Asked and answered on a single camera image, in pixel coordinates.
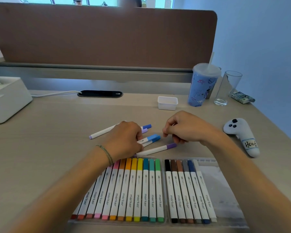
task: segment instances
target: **cable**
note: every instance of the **cable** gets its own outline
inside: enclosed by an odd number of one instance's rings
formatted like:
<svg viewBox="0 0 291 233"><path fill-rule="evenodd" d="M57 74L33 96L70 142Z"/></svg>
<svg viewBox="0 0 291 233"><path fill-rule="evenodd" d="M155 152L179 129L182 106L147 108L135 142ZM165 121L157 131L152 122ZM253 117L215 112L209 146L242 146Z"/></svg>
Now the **cable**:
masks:
<svg viewBox="0 0 291 233"><path fill-rule="evenodd" d="M56 96L56 95L61 95L65 93L81 93L79 91L66 91L66 92L55 92L55 93L50 93L50 94L44 94L44 95L31 95L32 97L44 97L44 96Z"/></svg>

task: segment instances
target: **small white container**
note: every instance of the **small white container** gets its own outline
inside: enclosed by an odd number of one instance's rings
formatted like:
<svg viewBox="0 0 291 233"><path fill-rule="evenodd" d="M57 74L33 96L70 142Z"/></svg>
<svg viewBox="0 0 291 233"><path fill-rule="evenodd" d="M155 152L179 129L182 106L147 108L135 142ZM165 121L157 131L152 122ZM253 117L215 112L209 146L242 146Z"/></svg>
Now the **small white container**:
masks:
<svg viewBox="0 0 291 233"><path fill-rule="evenodd" d="M178 104L177 97L159 96L157 99L160 110L176 110Z"/></svg>

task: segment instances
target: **brown divider panel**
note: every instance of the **brown divider panel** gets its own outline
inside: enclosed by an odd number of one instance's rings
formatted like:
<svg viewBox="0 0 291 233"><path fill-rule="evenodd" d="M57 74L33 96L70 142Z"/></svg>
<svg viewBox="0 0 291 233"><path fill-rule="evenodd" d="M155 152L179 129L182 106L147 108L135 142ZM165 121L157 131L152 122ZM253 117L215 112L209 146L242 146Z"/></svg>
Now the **brown divider panel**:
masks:
<svg viewBox="0 0 291 233"><path fill-rule="evenodd" d="M6 62L191 69L208 62L213 11L0 3Z"/></svg>

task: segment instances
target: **tissue box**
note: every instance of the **tissue box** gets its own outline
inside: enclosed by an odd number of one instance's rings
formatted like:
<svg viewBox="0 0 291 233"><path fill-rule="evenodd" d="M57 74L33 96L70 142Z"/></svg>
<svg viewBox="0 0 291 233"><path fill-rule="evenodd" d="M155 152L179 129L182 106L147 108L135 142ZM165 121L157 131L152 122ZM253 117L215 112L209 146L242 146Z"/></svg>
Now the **tissue box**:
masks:
<svg viewBox="0 0 291 233"><path fill-rule="evenodd" d="M17 77L0 77L0 123L7 121L32 101L25 84Z"/></svg>

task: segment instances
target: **forearm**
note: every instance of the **forearm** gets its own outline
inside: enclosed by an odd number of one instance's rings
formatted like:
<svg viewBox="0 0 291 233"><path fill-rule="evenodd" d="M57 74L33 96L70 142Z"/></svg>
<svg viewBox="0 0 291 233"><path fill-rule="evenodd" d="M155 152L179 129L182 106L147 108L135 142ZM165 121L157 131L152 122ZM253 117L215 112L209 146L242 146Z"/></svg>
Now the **forearm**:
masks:
<svg viewBox="0 0 291 233"><path fill-rule="evenodd" d="M9 233L45 233L66 222L91 185L109 165L96 147L24 211Z"/></svg>
<svg viewBox="0 0 291 233"><path fill-rule="evenodd" d="M291 202L227 136L208 145L252 232L291 232Z"/></svg>

